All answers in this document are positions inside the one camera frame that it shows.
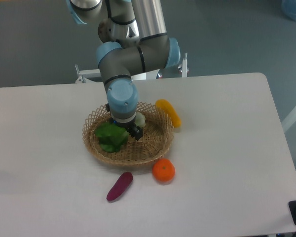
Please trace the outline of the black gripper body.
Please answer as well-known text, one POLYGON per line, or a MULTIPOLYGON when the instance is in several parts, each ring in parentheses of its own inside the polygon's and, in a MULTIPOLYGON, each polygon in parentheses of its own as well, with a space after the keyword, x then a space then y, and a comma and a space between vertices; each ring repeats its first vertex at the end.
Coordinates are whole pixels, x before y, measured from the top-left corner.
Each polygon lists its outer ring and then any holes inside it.
POLYGON ((115 124, 118 127, 125 128, 126 131, 128 131, 128 132, 137 130, 137 126, 135 124, 134 119, 131 121, 128 121, 128 122, 118 122, 118 121, 114 120, 113 118, 109 118, 109 122, 112 124, 115 124))

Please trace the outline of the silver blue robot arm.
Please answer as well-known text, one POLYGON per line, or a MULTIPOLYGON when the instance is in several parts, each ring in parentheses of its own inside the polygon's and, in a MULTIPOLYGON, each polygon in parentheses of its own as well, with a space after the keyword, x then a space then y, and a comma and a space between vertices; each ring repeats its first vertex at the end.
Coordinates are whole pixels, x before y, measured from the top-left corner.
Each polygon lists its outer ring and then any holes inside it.
POLYGON ((78 23, 99 19, 101 45, 97 66, 107 94, 111 120, 135 139, 143 129, 135 124, 138 92, 132 76, 175 66, 181 58, 176 39, 167 34, 158 0, 69 0, 78 23))

